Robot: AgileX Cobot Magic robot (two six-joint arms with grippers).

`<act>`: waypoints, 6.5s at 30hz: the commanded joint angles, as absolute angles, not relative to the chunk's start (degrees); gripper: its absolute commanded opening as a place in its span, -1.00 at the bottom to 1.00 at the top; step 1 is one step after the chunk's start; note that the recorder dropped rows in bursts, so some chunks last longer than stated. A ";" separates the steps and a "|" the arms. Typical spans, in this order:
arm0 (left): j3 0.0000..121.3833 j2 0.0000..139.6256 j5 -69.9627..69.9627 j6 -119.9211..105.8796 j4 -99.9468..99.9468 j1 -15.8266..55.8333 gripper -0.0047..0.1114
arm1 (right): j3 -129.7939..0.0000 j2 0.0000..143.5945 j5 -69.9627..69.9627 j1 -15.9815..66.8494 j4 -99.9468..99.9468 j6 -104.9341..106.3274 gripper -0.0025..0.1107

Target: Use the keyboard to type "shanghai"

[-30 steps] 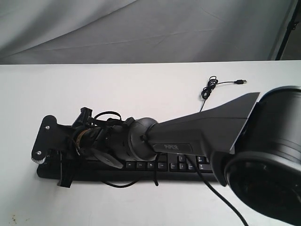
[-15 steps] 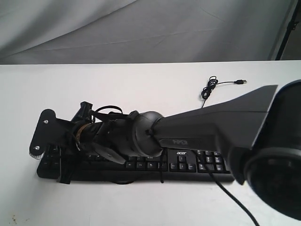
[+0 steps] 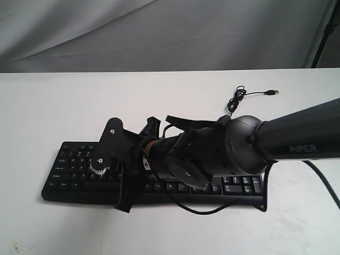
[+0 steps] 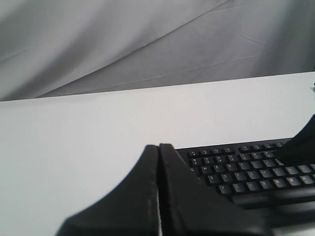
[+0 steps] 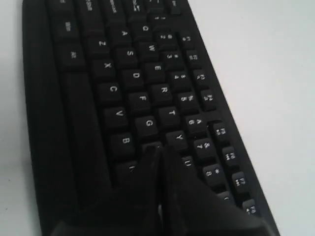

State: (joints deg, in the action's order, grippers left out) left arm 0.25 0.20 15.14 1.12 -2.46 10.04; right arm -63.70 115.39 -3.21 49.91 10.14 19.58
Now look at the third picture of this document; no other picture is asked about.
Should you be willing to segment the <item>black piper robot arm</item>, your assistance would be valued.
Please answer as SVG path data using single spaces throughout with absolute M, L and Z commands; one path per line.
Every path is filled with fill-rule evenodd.
M 168 116 L 167 122 L 181 130 L 175 137 L 159 138 L 159 125 L 150 119 L 142 133 L 123 128 L 111 120 L 112 158 L 120 162 L 122 182 L 116 208 L 129 212 L 152 179 L 167 196 L 184 207 L 185 191 L 200 194 L 232 194 L 232 203 L 243 193 L 259 193 L 259 210 L 267 209 L 267 181 L 274 163 L 339 157 L 339 100 L 335 99 L 275 120 L 263 122 L 253 116 L 217 121 L 194 121 Z

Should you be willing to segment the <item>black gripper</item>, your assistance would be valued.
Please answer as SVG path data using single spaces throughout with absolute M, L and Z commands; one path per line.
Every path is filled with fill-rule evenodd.
M 149 179 L 177 179 L 176 157 L 180 135 L 159 138 L 160 120 L 151 116 L 140 131 L 116 135 L 116 159 L 119 161 L 121 187 L 115 209 L 129 213 Z

